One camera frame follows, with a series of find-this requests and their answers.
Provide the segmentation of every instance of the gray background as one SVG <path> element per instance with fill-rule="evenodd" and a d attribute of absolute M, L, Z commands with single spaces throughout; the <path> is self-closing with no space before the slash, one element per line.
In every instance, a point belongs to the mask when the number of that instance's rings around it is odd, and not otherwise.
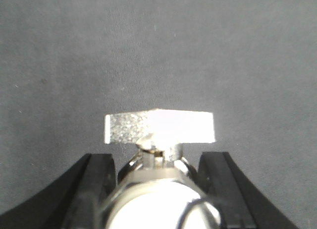
<path fill-rule="evenodd" d="M 84 153 L 121 167 L 104 115 L 159 107 L 214 112 L 211 150 L 317 228 L 317 0 L 0 2 L 0 213 Z"/>

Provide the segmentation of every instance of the gray fabric backdrop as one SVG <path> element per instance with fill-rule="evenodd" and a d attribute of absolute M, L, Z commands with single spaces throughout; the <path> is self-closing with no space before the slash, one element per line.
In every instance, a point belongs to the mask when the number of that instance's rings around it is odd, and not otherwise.
<path fill-rule="evenodd" d="M 159 107 L 214 112 L 211 150 L 317 228 L 317 0 L 0 2 L 0 213 L 86 152 L 121 167 L 104 115 Z"/>

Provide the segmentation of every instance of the reflective metal surface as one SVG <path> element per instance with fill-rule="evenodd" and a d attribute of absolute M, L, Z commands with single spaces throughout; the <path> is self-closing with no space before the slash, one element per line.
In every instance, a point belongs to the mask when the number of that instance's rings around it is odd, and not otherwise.
<path fill-rule="evenodd" d="M 105 228 L 175 229 L 188 203 L 205 196 L 177 169 L 134 171 L 104 203 L 104 210 L 109 211 Z M 219 228 L 218 210 L 210 203 L 204 205 L 207 215 L 203 205 L 197 205 L 187 215 L 183 229 Z"/>
<path fill-rule="evenodd" d="M 106 115 L 105 143 L 134 143 L 139 151 L 103 203 L 105 229 L 218 229 L 220 214 L 209 202 L 183 217 L 189 204 L 206 195 L 191 180 L 196 170 L 183 157 L 182 143 L 214 141 L 212 113 L 155 109 Z"/>
<path fill-rule="evenodd" d="M 156 145 L 212 143 L 215 141 L 213 114 L 179 110 L 108 114 L 105 116 L 105 143 L 137 143 L 154 134 Z"/>

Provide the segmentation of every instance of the black mount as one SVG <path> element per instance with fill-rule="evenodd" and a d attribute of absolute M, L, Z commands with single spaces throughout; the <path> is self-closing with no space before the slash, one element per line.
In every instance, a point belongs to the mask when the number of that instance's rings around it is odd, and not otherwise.
<path fill-rule="evenodd" d="M 254 187 L 228 152 L 204 152 L 196 184 L 220 210 L 221 229 L 298 229 Z M 115 185 L 112 155 L 86 154 L 47 188 L 1 215 L 0 228 L 103 229 L 105 215 L 98 209 Z"/>

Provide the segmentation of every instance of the silver metal part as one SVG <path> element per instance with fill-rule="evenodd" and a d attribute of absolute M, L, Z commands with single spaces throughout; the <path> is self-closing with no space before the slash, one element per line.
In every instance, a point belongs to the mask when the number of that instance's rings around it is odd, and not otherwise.
<path fill-rule="evenodd" d="M 140 151 L 124 167 L 140 169 L 177 168 L 191 176 L 193 168 L 183 158 L 181 143 L 215 141 L 213 114 L 179 110 L 108 114 L 105 143 L 134 143 Z"/>
<path fill-rule="evenodd" d="M 188 203 L 206 195 L 177 169 L 131 172 L 108 197 L 104 210 L 110 211 L 105 229 L 174 229 Z M 210 220 L 202 210 L 209 211 Z M 219 211 L 210 203 L 197 205 L 186 217 L 183 229 L 218 229 Z"/>
<path fill-rule="evenodd" d="M 212 113 L 155 109 L 106 115 L 105 143 L 134 143 L 139 151 L 103 203 L 105 229 L 176 228 L 188 204 L 206 197 L 191 180 L 196 170 L 183 157 L 181 144 L 214 141 Z M 202 202 L 187 214 L 182 229 L 219 225 L 219 211 Z"/>
<path fill-rule="evenodd" d="M 151 134 L 156 146 L 212 143 L 215 142 L 213 114 L 154 109 L 105 116 L 106 144 L 115 142 L 136 144 L 140 139 Z"/>

